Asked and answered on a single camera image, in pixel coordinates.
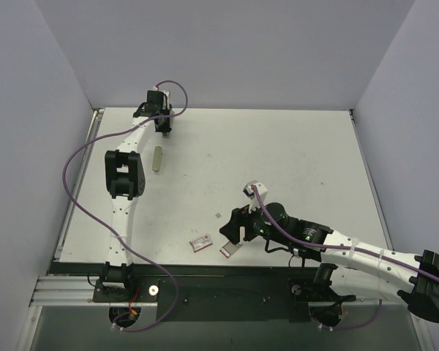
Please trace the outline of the staple box tray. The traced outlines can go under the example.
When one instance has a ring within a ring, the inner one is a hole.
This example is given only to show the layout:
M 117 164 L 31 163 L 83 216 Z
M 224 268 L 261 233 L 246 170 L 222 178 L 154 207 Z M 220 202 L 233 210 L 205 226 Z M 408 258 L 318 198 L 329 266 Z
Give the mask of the staple box tray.
M 219 252 L 226 258 L 231 257 L 241 248 L 241 243 L 233 244 L 232 242 L 227 242 L 224 246 L 221 247 Z

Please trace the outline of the beige stapler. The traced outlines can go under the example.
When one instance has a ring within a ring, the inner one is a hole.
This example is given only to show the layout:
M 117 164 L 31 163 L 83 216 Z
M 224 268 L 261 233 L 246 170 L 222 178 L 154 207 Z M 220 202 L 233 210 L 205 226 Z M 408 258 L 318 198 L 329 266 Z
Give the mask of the beige stapler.
M 153 159 L 151 164 L 151 169 L 153 173 L 160 173 L 162 169 L 164 150 L 162 146 L 156 146 L 154 148 Z

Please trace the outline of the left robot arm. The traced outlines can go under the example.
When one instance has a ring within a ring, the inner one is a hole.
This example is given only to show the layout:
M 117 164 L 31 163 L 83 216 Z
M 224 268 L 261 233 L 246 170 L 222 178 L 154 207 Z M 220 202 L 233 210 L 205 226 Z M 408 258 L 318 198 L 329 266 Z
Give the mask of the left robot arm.
M 154 133 L 170 133 L 172 114 L 169 91 L 147 91 L 146 101 L 133 114 L 135 130 L 116 149 L 105 153 L 105 183 L 112 205 L 110 227 L 115 231 L 110 233 L 100 281 L 120 301 L 128 301 L 136 291 L 133 256 L 126 247 L 131 244 L 135 207 L 146 186 L 141 153 Z

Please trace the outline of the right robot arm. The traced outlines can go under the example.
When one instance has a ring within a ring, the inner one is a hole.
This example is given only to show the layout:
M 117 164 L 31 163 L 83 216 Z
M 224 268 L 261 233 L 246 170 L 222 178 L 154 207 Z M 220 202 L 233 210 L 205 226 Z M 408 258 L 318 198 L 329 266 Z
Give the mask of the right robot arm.
M 219 229 L 232 244 L 257 237 L 274 242 L 305 260 L 318 262 L 321 274 L 312 290 L 401 303 L 411 314 L 439 323 L 439 254 L 396 252 L 350 238 L 323 224 L 289 216 L 280 203 L 232 210 Z

